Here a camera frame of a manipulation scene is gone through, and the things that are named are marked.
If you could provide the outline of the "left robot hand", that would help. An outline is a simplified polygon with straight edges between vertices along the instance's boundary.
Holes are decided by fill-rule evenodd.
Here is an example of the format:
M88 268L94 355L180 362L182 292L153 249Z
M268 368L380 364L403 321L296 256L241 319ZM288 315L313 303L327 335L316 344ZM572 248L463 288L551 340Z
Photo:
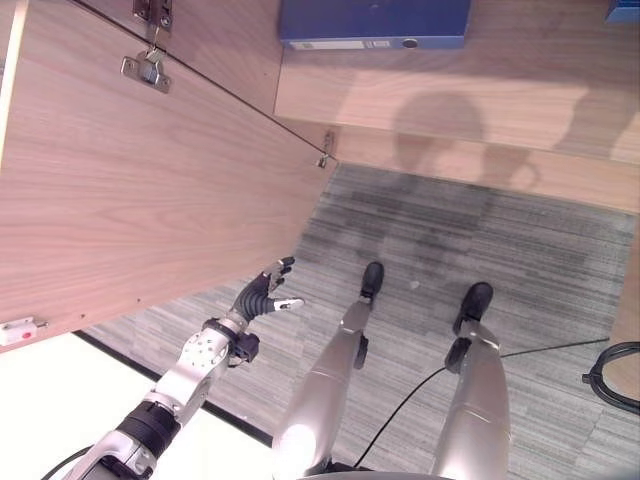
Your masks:
M236 296L230 311L246 322L251 322L262 315L302 307L305 304L302 298L271 296L284 283L285 276L292 270L294 263L295 258L289 256L263 269Z

